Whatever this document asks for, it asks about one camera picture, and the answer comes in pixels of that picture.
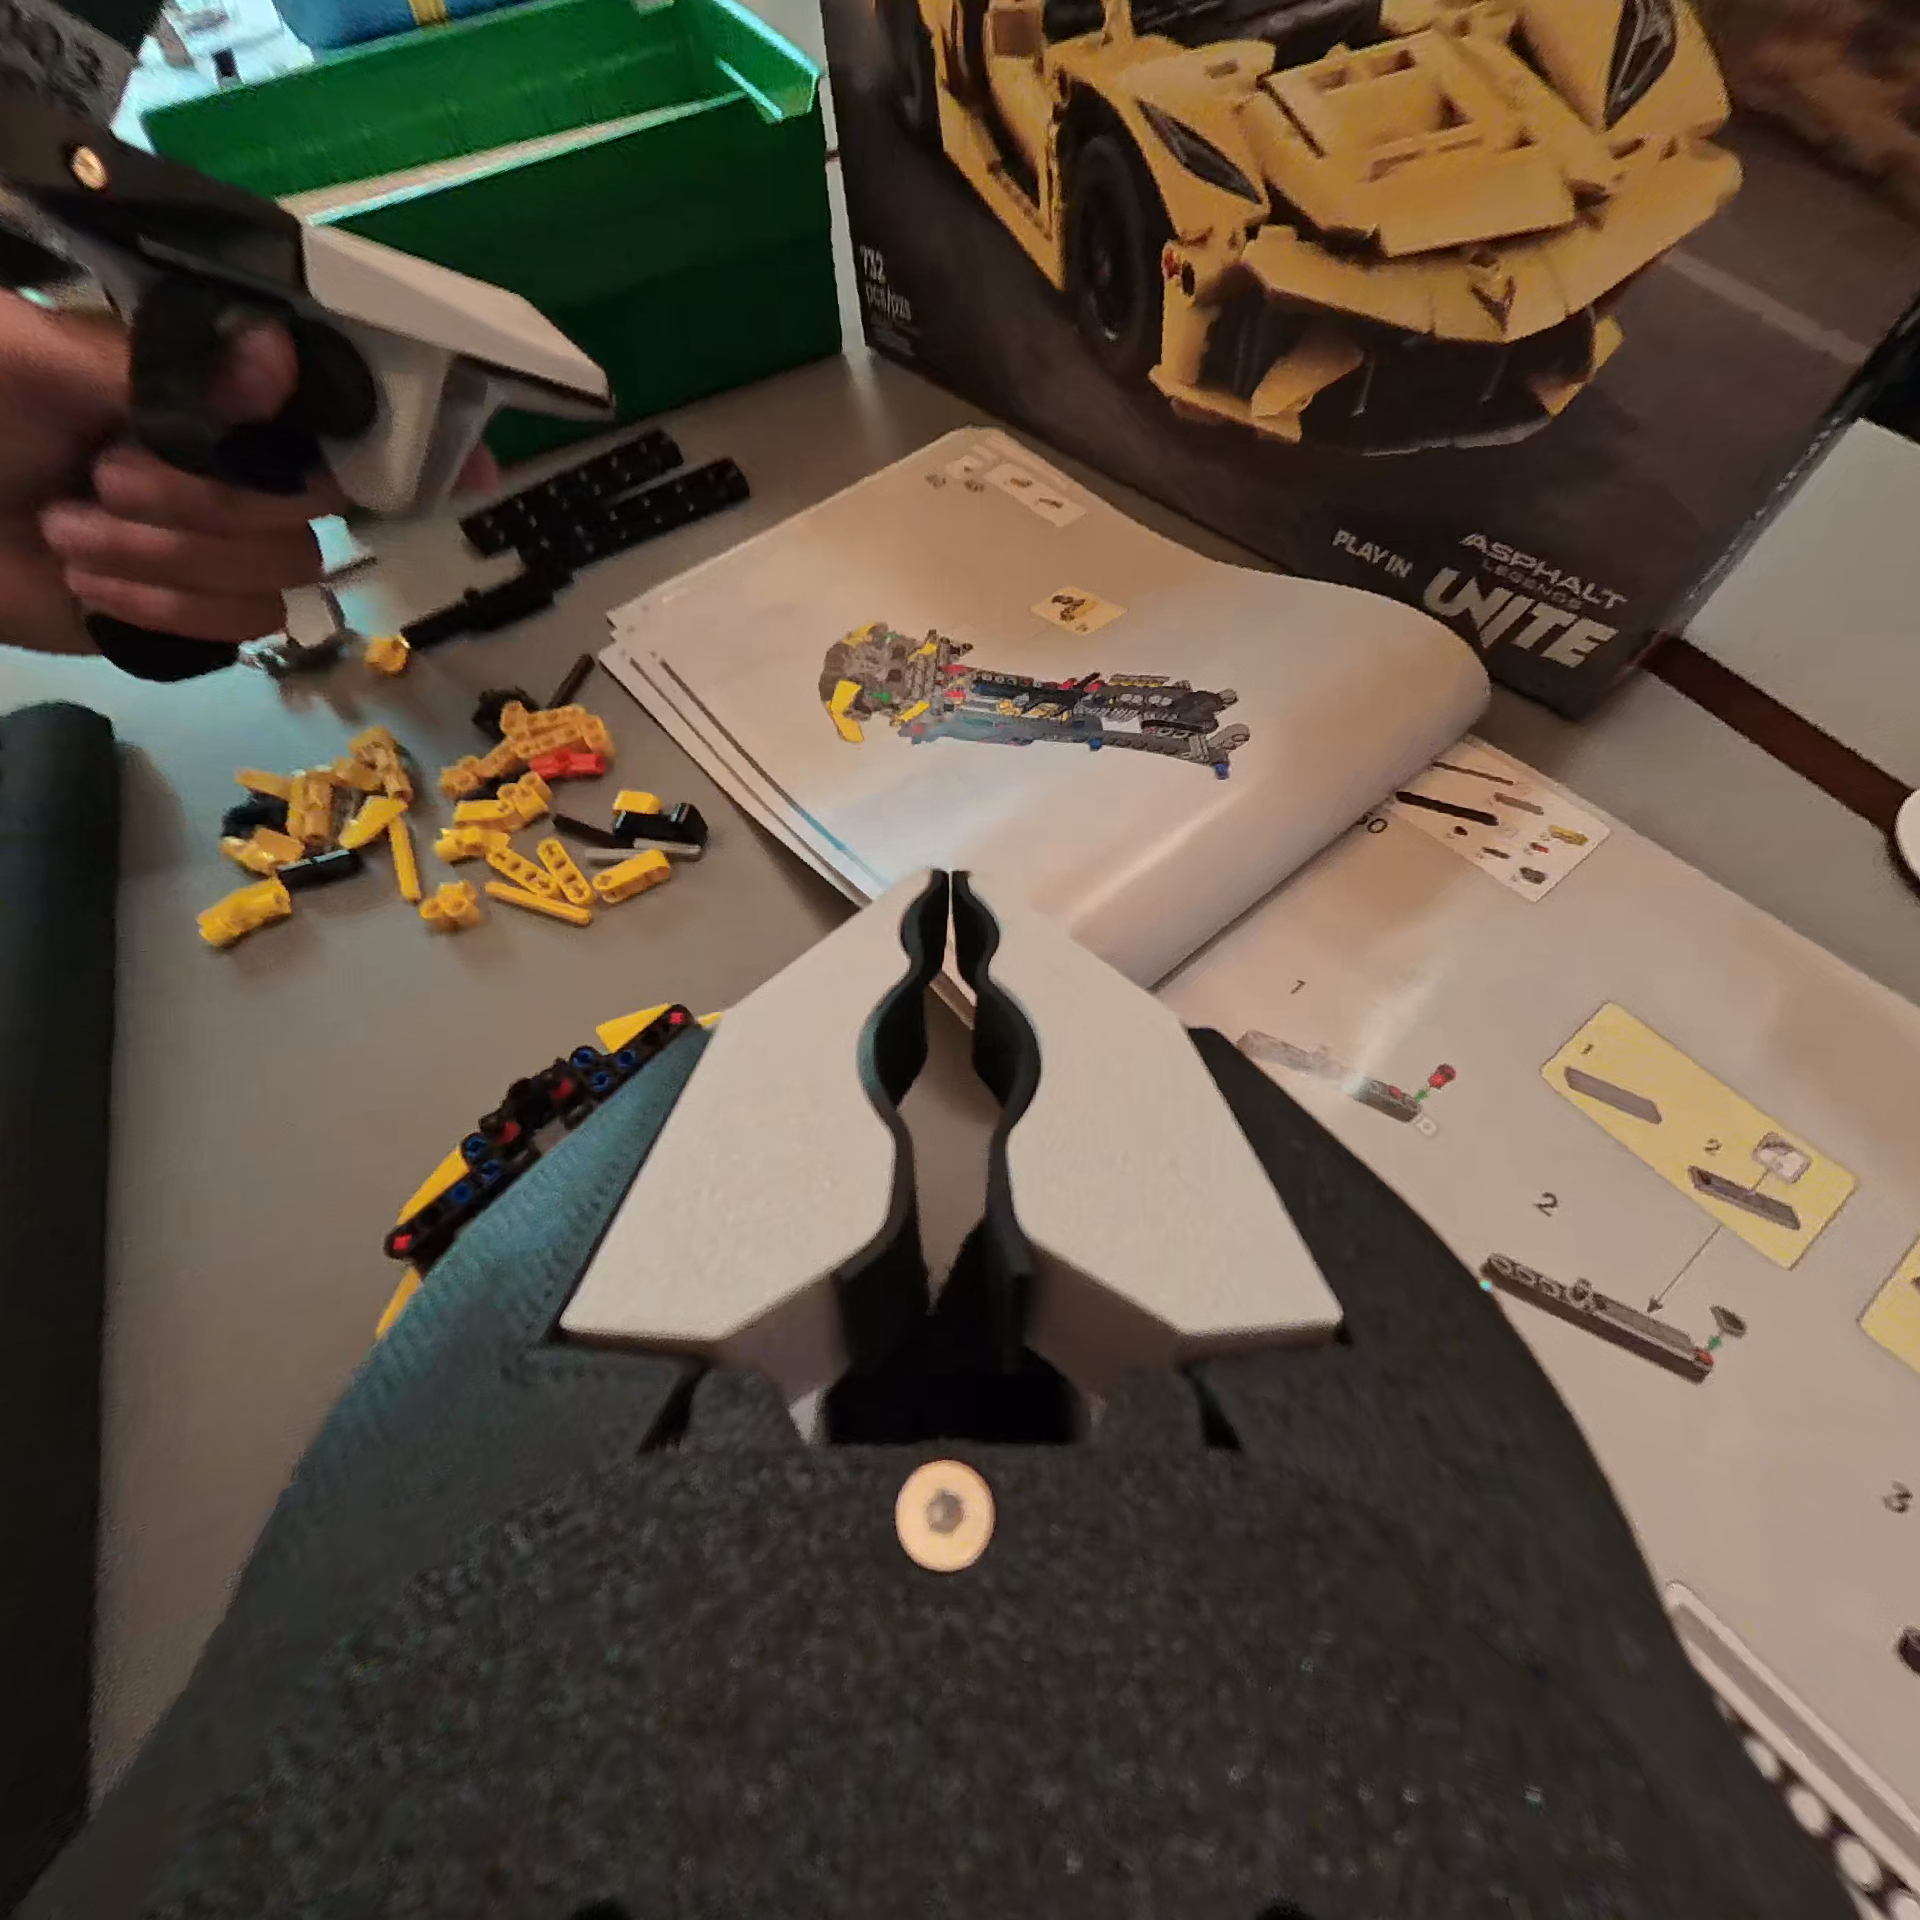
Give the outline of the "partly built lego chassis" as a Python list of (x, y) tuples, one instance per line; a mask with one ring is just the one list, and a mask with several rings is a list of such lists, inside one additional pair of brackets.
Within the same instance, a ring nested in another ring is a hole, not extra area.
[(446, 1149), (428, 1180), (400, 1201), (382, 1237), (382, 1253), (400, 1266), (397, 1285), (374, 1320), (382, 1343), (421, 1292), (428, 1274), (451, 1244), (502, 1199), (548, 1149), (576, 1133), (610, 1103), (658, 1052), (692, 1032), (721, 1027), (724, 1014), (695, 1015), (681, 1003), (658, 1003), (599, 1021), (546, 1068), (505, 1084), (489, 1115)]

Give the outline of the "black long lego beam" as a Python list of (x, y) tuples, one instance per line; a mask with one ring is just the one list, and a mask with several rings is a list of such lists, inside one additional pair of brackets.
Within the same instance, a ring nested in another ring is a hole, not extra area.
[(574, 572), (525, 562), (509, 582), (466, 589), (452, 604), (400, 625), (397, 636), (411, 652), (436, 651), (466, 636), (493, 636), (548, 611), (572, 584)]

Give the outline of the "person's left hand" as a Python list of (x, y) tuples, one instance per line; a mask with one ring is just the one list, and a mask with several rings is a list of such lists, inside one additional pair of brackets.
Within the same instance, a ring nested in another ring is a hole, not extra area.
[(89, 652), (83, 618), (198, 651), (268, 636), (324, 576), (328, 475), (268, 496), (183, 475), (129, 440), (129, 341), (102, 309), (2, 293), (2, 643)]

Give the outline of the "pile of yellow Lego pieces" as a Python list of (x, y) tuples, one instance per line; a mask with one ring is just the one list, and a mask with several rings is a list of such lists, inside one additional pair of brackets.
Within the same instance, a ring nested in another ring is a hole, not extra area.
[(692, 803), (619, 786), (608, 820), (561, 807), (567, 784), (612, 772), (612, 739), (576, 697), (594, 659), (580, 658), (548, 703), (493, 687), (475, 700), (482, 751), (436, 772), (443, 820), (432, 856), (474, 879), (432, 883), (411, 825), (424, 801), (411, 756), (384, 726), (355, 732), (343, 756), (298, 772), (236, 772), (240, 801), (222, 812), (219, 853), (243, 877), (198, 912), (213, 952), (290, 920), (298, 899), (388, 861), (396, 894), (432, 934), (482, 920), (482, 903), (589, 929), (603, 907), (643, 899), (708, 853), (708, 820)]

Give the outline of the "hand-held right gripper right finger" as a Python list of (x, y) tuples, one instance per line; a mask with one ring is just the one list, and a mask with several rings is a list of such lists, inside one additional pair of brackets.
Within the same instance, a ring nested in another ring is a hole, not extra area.
[(1342, 1308), (1170, 1005), (953, 877), (974, 1071), (995, 1098), (970, 1292), (995, 1363), (1103, 1399), (1131, 1373), (1323, 1345)]

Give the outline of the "lego instruction booklet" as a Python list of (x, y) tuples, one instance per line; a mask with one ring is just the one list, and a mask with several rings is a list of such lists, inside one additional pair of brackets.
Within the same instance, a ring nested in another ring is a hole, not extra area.
[(610, 677), (868, 903), (986, 870), (1463, 1256), (1862, 1918), (1916, 1918), (1916, 1009), (1473, 736), (1392, 597), (953, 430), (610, 611)]

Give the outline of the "lego set box yellow car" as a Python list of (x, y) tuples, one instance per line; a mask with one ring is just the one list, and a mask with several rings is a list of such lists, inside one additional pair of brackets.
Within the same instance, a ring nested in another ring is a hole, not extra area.
[(1916, 337), (1916, 3), (822, 3), (868, 346), (1590, 711)]

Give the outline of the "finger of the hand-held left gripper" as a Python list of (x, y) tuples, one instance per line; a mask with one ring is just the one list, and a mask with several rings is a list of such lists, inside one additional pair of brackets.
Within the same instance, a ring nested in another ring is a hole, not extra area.
[(443, 349), (525, 393), (513, 405), (548, 419), (610, 419), (608, 374), (518, 293), (346, 229), (298, 222), (298, 238), (302, 293), (328, 323)]

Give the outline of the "teal plastic container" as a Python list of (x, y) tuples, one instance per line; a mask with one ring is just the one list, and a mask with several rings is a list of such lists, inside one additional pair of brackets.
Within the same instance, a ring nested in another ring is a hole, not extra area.
[(451, 0), (451, 3), (274, 3), (284, 30), (314, 57), (346, 53), (366, 43), (407, 37), (419, 30), (436, 30), (466, 23), (475, 17), (515, 9), (518, 3), (500, 0)]

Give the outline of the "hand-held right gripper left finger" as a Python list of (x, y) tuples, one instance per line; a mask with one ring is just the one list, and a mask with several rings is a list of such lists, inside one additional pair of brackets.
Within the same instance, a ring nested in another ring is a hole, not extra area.
[(721, 1015), (566, 1302), (567, 1343), (804, 1399), (909, 1340), (930, 1279), (896, 1106), (946, 903), (946, 872), (900, 879)]

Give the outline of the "pale grey lego parts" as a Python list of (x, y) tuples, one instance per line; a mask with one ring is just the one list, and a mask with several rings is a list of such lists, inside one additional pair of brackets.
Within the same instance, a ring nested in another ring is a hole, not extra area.
[(236, 659), (271, 680), (298, 680), (334, 666), (359, 643), (339, 594), (328, 584), (314, 584), (286, 594), (279, 632), (240, 643)]

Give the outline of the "green plastic bin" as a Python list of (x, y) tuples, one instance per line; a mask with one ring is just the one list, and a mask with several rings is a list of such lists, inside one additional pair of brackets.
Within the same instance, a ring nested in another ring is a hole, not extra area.
[(518, 3), (146, 110), (158, 158), (540, 309), (640, 420), (842, 353), (822, 67), (744, 3)]

